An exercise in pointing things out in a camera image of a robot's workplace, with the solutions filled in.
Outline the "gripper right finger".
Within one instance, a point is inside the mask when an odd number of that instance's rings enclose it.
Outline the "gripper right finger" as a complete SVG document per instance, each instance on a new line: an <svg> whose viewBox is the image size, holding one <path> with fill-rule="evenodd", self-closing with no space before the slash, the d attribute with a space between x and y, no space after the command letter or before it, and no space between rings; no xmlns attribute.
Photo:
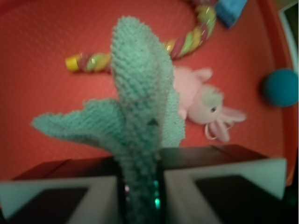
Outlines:
<svg viewBox="0 0 299 224"><path fill-rule="evenodd" d="M296 224L298 191L287 160L239 145L164 148L159 178L163 224Z"/></svg>

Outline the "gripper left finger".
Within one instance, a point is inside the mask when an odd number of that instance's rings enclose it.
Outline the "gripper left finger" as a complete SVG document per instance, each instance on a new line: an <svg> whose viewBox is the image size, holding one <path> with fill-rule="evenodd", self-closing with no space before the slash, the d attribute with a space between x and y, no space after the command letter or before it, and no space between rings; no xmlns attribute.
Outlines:
<svg viewBox="0 0 299 224"><path fill-rule="evenodd" d="M0 183L0 221L119 224L120 173L112 157L41 163Z"/></svg>

